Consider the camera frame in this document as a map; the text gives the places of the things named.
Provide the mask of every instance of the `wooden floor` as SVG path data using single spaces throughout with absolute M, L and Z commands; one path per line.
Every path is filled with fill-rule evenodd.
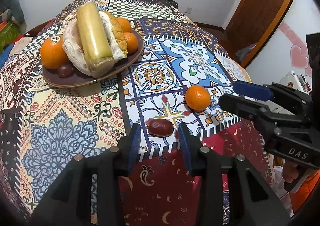
M 232 43 L 222 31 L 207 27 L 201 28 L 215 36 L 218 39 L 219 44 L 228 52 L 229 57 L 239 63 L 238 59 L 236 58 L 236 49 L 232 47 Z

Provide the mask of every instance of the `wall outlet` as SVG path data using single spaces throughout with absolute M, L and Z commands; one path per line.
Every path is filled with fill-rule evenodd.
M 191 13 L 191 10 L 192 10 L 192 8 L 189 8 L 189 7 L 188 7 L 188 8 L 186 9 L 185 13 Z

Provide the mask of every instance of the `orange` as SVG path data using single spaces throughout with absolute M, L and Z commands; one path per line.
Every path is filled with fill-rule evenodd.
M 130 32 L 125 32 L 124 38 L 125 38 L 125 41 L 127 42 L 127 45 L 128 45 L 128 54 L 130 55 L 130 54 L 135 53 L 138 49 L 137 37 Z
M 40 49 L 41 61 L 47 69 L 58 69 L 68 63 L 67 54 L 62 48 L 63 35 L 47 38 Z
M 127 19 L 124 19 L 121 17 L 119 17 L 117 19 L 118 19 L 118 22 L 119 22 L 123 32 L 131 32 L 131 25 Z
M 207 89 L 200 85 L 193 85 L 188 88 L 185 100 L 189 108 L 203 111 L 209 106 L 211 97 Z

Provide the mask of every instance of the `table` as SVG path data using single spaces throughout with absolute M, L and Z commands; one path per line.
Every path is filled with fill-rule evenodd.
M 50 87 L 42 78 L 39 49 L 63 34 L 77 8 L 94 1 L 99 10 L 127 18 L 145 41 L 144 54 L 123 73 L 79 88 Z M 172 0 L 75 0 L 21 51 L 10 54 L 0 71 L 0 184 L 16 216 L 27 220 L 66 163 L 78 153 L 98 155 L 142 126 L 139 162 L 119 185 L 127 225 L 193 225 L 200 178 L 185 170 L 177 129 L 186 122 L 204 145 L 235 156 L 244 154 L 271 183 L 262 136 L 250 121 L 222 111 L 218 99 L 234 94 L 236 80 L 249 80 L 217 39 L 189 21 Z M 186 89 L 207 88 L 211 103 L 193 112 Z M 165 118 L 174 133 L 148 134 L 146 124 Z M 92 222 L 96 214 L 92 183 Z M 224 222 L 228 222 L 228 183 L 224 177 Z

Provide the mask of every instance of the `brown oval plate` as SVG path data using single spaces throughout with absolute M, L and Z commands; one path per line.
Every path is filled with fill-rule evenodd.
M 101 78 L 93 78 L 81 73 L 78 69 L 75 68 L 75 72 L 72 76 L 67 78 L 60 78 L 57 74 L 56 70 L 46 69 L 42 67 L 42 76 L 44 80 L 51 86 L 58 88 L 66 88 L 66 87 L 78 87 L 81 85 L 93 84 L 99 82 L 103 79 L 109 78 L 115 74 L 122 72 L 124 69 L 132 65 L 139 56 L 144 52 L 144 40 L 141 35 L 132 30 L 131 31 L 138 39 L 138 50 L 132 55 L 128 56 L 125 59 L 118 61 L 114 67 L 103 77 Z

